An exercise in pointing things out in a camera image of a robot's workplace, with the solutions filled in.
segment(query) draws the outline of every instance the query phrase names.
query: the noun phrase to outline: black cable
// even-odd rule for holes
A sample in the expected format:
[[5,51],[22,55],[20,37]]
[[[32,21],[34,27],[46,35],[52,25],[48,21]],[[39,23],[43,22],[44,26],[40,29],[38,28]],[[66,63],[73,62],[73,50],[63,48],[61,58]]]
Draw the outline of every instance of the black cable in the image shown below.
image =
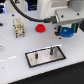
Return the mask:
[[30,21],[34,21],[34,22],[45,22],[45,23],[48,23],[46,20],[39,20],[39,19],[35,19],[35,18],[31,18],[29,16],[27,16],[26,14],[24,14],[14,3],[13,0],[10,0],[12,6],[16,9],[16,11],[21,14],[23,17],[29,19]]

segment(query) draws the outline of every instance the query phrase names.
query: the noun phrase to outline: white panel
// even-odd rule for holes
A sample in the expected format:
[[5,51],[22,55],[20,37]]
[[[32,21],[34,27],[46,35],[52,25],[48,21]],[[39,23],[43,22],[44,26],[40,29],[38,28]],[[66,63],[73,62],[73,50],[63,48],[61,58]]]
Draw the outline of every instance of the white panel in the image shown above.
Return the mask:
[[[35,11],[26,14],[37,18]],[[0,46],[3,47],[3,50],[0,51],[0,84],[18,81],[84,61],[84,32],[80,29],[72,38],[59,39],[54,35],[54,25],[44,24],[46,31],[37,33],[35,27],[39,23],[30,22],[17,13],[14,15],[14,17],[11,13],[0,15],[0,22],[4,24],[0,27]],[[25,37],[16,38],[13,18],[23,19]],[[67,59],[29,68],[25,53],[54,45],[62,45],[61,49]]]

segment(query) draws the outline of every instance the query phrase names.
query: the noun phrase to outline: mounting plate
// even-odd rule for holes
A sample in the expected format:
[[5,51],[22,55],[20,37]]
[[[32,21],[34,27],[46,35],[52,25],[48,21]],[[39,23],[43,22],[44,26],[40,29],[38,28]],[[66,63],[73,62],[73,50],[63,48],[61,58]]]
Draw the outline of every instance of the mounting plate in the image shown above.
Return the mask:
[[73,11],[71,8],[57,9],[56,14],[57,14],[60,22],[70,21],[70,20],[72,21],[72,20],[77,20],[77,19],[84,18],[83,17],[84,16],[84,10],[82,10],[79,13],[79,12]]
[[[29,11],[26,14],[37,18],[36,11]],[[24,37],[16,38],[13,27],[14,18],[22,18],[25,28]],[[35,27],[39,23],[28,21],[18,13],[14,13],[14,16],[12,13],[1,14],[0,22],[3,23],[0,27],[0,46],[3,48],[0,50],[0,84],[8,84],[84,61],[84,32],[80,28],[73,37],[59,39],[60,37],[54,34],[55,25],[44,24],[46,31],[38,33]],[[28,66],[25,53],[58,45],[67,59],[34,68]]]
[[53,54],[50,55],[51,48],[41,49],[38,51],[32,51],[26,53],[26,58],[29,64],[29,67],[36,67],[43,64],[64,60],[66,57],[62,53],[59,47],[53,47]]

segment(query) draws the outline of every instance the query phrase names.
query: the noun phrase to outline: white table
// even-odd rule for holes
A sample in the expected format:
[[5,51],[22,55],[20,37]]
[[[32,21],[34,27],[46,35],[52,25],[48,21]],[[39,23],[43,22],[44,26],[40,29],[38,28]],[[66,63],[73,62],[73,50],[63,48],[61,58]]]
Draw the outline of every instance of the white table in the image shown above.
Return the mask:
[[[36,11],[26,14],[37,18]],[[54,25],[44,24],[46,32],[37,33],[35,27],[39,23],[30,22],[17,13],[14,15],[14,17],[11,13],[0,15],[0,22],[4,24],[0,27],[0,46],[3,47],[0,51],[0,84],[11,83],[84,61],[84,32],[80,29],[72,38],[59,39],[54,34]],[[25,37],[15,37],[13,18],[23,19]],[[25,53],[53,45],[60,45],[67,59],[29,68]]]

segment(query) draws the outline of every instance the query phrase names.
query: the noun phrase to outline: red object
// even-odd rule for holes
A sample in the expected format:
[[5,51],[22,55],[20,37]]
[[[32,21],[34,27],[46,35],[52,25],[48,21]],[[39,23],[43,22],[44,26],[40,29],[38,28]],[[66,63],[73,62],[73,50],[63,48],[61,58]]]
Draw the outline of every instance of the red object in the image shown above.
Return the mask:
[[18,1],[16,1],[18,3]]
[[45,26],[43,24],[38,24],[36,26],[36,31],[39,32],[39,33],[45,32]]

